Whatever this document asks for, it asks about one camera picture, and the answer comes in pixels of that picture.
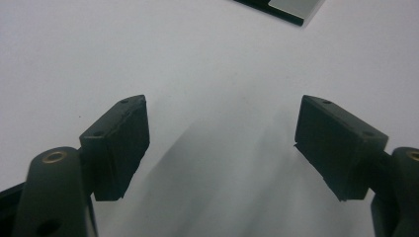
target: white surface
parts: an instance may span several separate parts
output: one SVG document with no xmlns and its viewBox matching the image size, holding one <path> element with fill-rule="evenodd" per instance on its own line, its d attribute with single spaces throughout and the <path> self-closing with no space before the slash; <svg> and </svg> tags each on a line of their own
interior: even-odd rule
<svg viewBox="0 0 419 237">
<path fill-rule="evenodd" d="M 326 1 L 306 28 L 227 0 L 2 1 L 0 189 L 116 101 L 151 144 L 101 236 L 373 236 L 293 147 L 300 98 L 419 147 L 419 2 Z"/>
</svg>

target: mounting hole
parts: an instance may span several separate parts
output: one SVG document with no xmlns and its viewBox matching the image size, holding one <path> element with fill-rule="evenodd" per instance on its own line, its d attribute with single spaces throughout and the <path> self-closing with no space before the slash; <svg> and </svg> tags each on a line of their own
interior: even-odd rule
<svg viewBox="0 0 419 237">
<path fill-rule="evenodd" d="M 94 136 L 101 136 L 103 134 L 104 134 L 103 131 L 96 131 L 95 133 L 93 133 Z"/>
<path fill-rule="evenodd" d="M 64 159 L 65 156 L 67 156 L 67 153 L 65 153 L 64 151 L 55 151 L 44 156 L 42 158 L 42 161 L 45 164 L 51 164 Z"/>
<path fill-rule="evenodd" d="M 37 235 L 48 236 L 55 233 L 61 227 L 59 219 L 50 219 L 42 223 L 37 229 Z"/>
<path fill-rule="evenodd" d="M 365 136 L 374 136 L 374 134 L 370 131 L 363 131 L 363 135 Z"/>
<path fill-rule="evenodd" d="M 415 161 L 419 161 L 419 151 L 408 151 L 407 155 Z"/>
</svg>

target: white table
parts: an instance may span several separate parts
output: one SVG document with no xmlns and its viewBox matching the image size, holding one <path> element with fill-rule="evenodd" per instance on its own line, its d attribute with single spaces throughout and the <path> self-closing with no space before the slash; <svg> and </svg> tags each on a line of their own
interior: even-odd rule
<svg viewBox="0 0 419 237">
<path fill-rule="evenodd" d="M 419 147 L 419 2 L 328 0 L 305 28 L 229 0 L 2 1 L 0 190 L 120 99 L 151 144 L 100 236 L 374 236 L 293 147 L 302 95 Z"/>
</svg>

